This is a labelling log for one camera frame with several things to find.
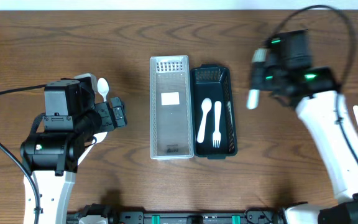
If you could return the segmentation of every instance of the wood grain surface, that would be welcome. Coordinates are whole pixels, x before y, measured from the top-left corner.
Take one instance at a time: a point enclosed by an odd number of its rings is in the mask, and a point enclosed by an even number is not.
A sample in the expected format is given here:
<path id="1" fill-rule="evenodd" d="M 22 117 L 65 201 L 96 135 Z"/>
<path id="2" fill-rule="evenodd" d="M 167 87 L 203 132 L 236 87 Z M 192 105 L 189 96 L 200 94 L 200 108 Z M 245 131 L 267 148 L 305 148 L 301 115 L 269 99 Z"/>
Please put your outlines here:
<path id="1" fill-rule="evenodd" d="M 105 203 L 118 210 L 235 211 L 309 201 L 332 206 L 333 190 L 307 129 L 293 110 L 262 95 L 246 109 L 250 61 L 290 11 L 0 12 L 0 91 L 91 72 L 126 102 L 128 126 L 109 133 L 80 165 L 69 211 Z M 358 11 L 347 12 L 358 32 Z M 337 76 L 347 32 L 329 11 L 296 17 L 286 30 L 310 29 L 315 65 Z M 188 55 L 191 67 L 231 70 L 239 152 L 222 161 L 150 159 L 149 58 Z M 358 104 L 358 52 L 346 86 Z M 0 141 L 17 157 L 42 90 L 0 96 Z M 0 151 L 0 223 L 22 223 L 23 174 Z"/>

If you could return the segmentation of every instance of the white plastic spoon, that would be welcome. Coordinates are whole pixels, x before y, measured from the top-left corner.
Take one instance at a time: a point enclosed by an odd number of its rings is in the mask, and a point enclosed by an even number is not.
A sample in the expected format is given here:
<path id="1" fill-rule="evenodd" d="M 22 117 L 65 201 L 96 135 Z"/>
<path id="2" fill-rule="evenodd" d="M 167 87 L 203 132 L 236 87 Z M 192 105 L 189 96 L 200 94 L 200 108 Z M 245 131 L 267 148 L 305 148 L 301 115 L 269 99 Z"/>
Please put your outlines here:
<path id="1" fill-rule="evenodd" d="M 201 104 L 201 109 L 203 110 L 203 118 L 201 119 L 200 129 L 198 130 L 197 142 L 203 143 L 205 136 L 205 124 L 206 124 L 206 115 L 212 108 L 212 101 L 209 98 L 205 98 Z"/>
<path id="2" fill-rule="evenodd" d="M 98 81 L 98 92 L 103 96 L 103 101 L 107 102 L 107 94 L 109 93 L 109 83 L 105 78 L 100 78 Z"/>

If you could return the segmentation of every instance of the black cable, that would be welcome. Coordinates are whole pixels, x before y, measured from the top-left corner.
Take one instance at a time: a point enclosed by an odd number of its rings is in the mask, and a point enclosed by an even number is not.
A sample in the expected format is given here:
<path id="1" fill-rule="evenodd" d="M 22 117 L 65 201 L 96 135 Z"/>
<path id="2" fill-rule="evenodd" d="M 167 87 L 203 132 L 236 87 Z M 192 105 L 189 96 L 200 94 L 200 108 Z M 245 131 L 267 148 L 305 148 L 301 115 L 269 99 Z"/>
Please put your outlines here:
<path id="1" fill-rule="evenodd" d="M 32 126 L 31 126 L 31 130 L 30 130 L 30 134 L 35 134 L 37 132 L 38 127 L 40 126 L 44 116 L 45 116 L 45 113 L 40 113 L 34 118 L 34 121 L 32 122 Z"/>
<path id="2" fill-rule="evenodd" d="M 16 88 L 16 89 L 11 89 L 11 90 L 0 91 L 0 95 L 6 94 L 6 93 L 14 93 L 14 92 L 18 92 L 18 91 L 33 90 L 36 88 L 43 88 L 45 86 L 46 85 L 37 85 L 37 86 L 29 86 L 29 87 L 24 87 L 24 88 Z"/>
<path id="3" fill-rule="evenodd" d="M 260 212 L 262 212 L 262 214 L 264 214 L 264 217 L 267 219 L 268 223 L 273 223 L 273 221 L 267 217 L 267 215 L 265 214 L 265 212 L 264 212 L 262 209 L 257 208 L 257 207 L 255 207 L 255 208 L 248 208 L 248 209 L 244 212 L 243 218 L 247 221 L 247 223 L 256 224 L 256 223 L 254 223 L 254 222 L 252 222 L 252 221 L 250 221 L 250 220 L 248 219 L 248 211 L 249 211 L 250 209 L 258 209 Z"/>
<path id="4" fill-rule="evenodd" d="M 344 71 L 343 71 L 343 74 L 342 74 L 341 84 L 337 87 L 337 95 L 336 95 L 336 99 L 335 99 L 335 112 L 336 112 L 337 123 L 339 124 L 339 127 L 341 129 L 342 135 L 344 136 L 345 142 L 346 142 L 349 150 L 351 151 L 354 160 L 356 161 L 356 163 L 358 165 L 358 157 L 357 157 L 356 153 L 354 152 L 354 149 L 353 149 L 352 145 L 350 144 L 349 139 L 347 138 L 347 135 L 345 133 L 345 130 L 344 130 L 344 127 L 343 127 L 343 124 L 342 124 L 343 118 L 341 117 L 341 114 L 339 112 L 339 97 L 340 97 L 340 93 L 341 93 L 341 90 L 342 90 L 343 86 L 347 82 L 347 78 L 349 77 L 351 68 L 353 66 L 354 58 L 356 56 L 356 50 L 357 50 L 356 32 L 355 32 L 355 29 L 354 29 L 350 19 L 342 11 L 340 11 L 339 9 L 333 8 L 331 6 L 315 5 L 315 6 L 305 7 L 303 9 L 300 9 L 300 10 L 297 10 L 297 11 L 293 12 L 286 19 L 284 19 L 276 27 L 276 29 L 273 31 L 273 34 L 268 38 L 267 41 L 270 41 L 275 35 L 277 35 L 280 32 L 280 30 L 285 26 L 285 24 L 290 19 L 292 19 L 292 17 L 298 15 L 299 13 L 305 12 L 305 11 L 307 11 L 309 9 L 317 9 L 317 8 L 330 9 L 332 12 L 335 12 L 343 20 L 343 22 L 345 23 L 345 25 L 347 27 L 348 34 L 349 34 L 349 51 L 348 51 L 348 55 L 347 55 L 347 62 L 345 64 L 345 68 L 344 68 Z"/>
<path id="5" fill-rule="evenodd" d="M 88 148 L 88 147 L 90 147 L 90 146 L 93 146 L 94 144 L 96 144 L 96 143 L 98 142 L 98 139 L 96 139 L 95 136 L 93 136 L 93 140 L 94 140 L 94 143 L 85 146 L 85 149 Z"/>
<path id="6" fill-rule="evenodd" d="M 0 95 L 6 94 L 6 93 L 14 93 L 14 92 L 18 92 L 18 91 L 25 91 L 25 90 L 33 90 L 36 88 L 43 88 L 46 85 L 37 85 L 37 86 L 30 86 L 30 87 L 25 87 L 25 88 L 16 88 L 16 89 L 11 89 L 11 90 L 6 90 L 6 91 L 0 91 Z M 13 160 L 13 162 L 20 168 L 20 170 L 23 172 L 23 174 L 25 175 L 25 177 L 27 178 L 27 180 L 29 180 L 29 183 L 31 185 L 32 191 L 34 193 L 34 198 L 35 198 L 35 215 L 34 215 L 34 223 L 38 224 L 38 220 L 39 220 L 39 211 L 40 211 L 40 195 L 38 193 L 38 189 L 35 186 L 34 181 L 31 178 L 31 175 L 26 171 L 26 169 L 24 168 L 23 164 L 4 146 L 0 143 L 0 149 L 9 157 Z"/>

